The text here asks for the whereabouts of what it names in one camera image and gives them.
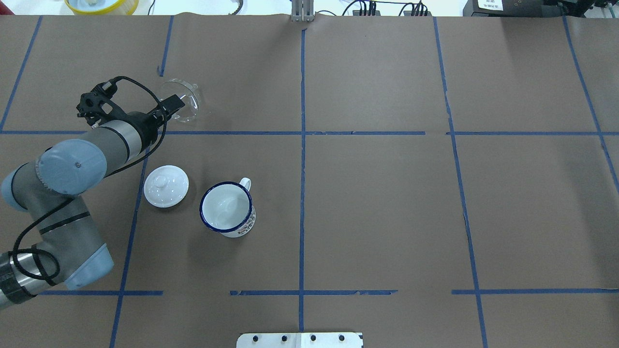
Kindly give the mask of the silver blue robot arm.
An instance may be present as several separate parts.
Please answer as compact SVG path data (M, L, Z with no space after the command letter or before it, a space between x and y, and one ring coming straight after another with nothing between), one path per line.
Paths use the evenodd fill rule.
M114 266L81 194L128 167L155 143L159 128L184 102L172 95L148 113L121 113L82 136L54 145L11 172L1 194L9 206L27 212L41 240L1 254L1 308L22 304L53 286L77 290L101 279Z

